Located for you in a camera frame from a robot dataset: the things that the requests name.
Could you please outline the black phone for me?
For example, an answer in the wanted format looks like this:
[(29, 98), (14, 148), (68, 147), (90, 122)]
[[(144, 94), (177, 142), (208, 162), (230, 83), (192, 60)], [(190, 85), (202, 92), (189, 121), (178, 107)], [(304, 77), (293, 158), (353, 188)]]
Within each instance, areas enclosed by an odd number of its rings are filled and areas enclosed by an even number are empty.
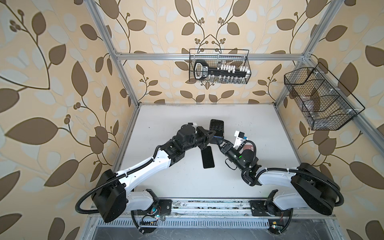
[(203, 150), (201, 150), (201, 154), (202, 154), (202, 160), (203, 160), (203, 168), (204, 169), (214, 168), (215, 163), (214, 163), (214, 157), (213, 157), (211, 146), (208, 146)]

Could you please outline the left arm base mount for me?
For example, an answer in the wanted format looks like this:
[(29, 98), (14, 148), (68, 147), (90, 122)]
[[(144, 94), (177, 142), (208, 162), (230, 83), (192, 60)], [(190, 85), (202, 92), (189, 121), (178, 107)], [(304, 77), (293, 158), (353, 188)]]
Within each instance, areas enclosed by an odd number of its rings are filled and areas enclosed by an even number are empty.
[(155, 201), (147, 210), (131, 211), (134, 226), (141, 234), (152, 233), (171, 214), (173, 201), (170, 199)]

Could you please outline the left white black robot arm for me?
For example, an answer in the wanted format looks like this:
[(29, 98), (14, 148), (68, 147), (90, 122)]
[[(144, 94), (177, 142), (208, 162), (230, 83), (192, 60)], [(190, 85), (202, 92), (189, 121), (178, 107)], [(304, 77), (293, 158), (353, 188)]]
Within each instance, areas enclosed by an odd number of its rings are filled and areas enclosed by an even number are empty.
[(135, 192), (134, 188), (179, 162), (186, 151), (207, 148), (215, 133), (203, 127), (183, 125), (169, 141), (157, 146), (154, 154), (146, 160), (116, 173), (105, 171), (97, 183), (96, 192), (91, 195), (104, 222), (112, 222), (126, 211), (151, 208), (156, 201), (154, 193), (150, 190)]

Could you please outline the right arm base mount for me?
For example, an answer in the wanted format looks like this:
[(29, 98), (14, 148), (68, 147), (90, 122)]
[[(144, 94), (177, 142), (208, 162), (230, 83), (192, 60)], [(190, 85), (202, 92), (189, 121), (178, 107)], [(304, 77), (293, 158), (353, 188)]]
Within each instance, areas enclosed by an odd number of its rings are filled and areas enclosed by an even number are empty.
[(268, 231), (272, 235), (285, 233), (293, 218), (293, 209), (280, 210), (269, 200), (252, 200), (250, 207), (253, 217), (278, 217), (277, 220), (268, 220)]

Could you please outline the pink phone case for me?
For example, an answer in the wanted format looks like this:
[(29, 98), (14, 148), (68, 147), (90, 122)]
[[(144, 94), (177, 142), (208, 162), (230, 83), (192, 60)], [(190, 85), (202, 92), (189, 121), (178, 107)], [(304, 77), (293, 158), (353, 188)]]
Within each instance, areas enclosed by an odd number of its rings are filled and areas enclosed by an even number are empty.
[(255, 147), (254, 147), (254, 145), (252, 145), (252, 144), (250, 144), (250, 143), (247, 143), (247, 144), (245, 144), (245, 145), (243, 146), (243, 150), (244, 150), (244, 151), (245, 151), (245, 150), (250, 150), (250, 151), (255, 152)]

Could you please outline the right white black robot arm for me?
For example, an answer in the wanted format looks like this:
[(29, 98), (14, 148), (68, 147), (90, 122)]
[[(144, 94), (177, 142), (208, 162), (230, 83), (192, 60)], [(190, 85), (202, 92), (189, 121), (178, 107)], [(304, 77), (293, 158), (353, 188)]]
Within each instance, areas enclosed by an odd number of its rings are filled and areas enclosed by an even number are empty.
[(340, 187), (329, 177), (309, 164), (302, 163), (297, 168), (262, 168), (258, 164), (256, 149), (244, 150), (245, 140), (235, 147), (228, 140), (219, 140), (217, 145), (223, 155), (241, 171), (242, 180), (250, 187), (274, 185), (286, 190), (272, 190), (259, 208), (271, 216), (287, 210), (310, 208), (315, 212), (330, 216), (334, 207), (344, 204), (345, 198)]

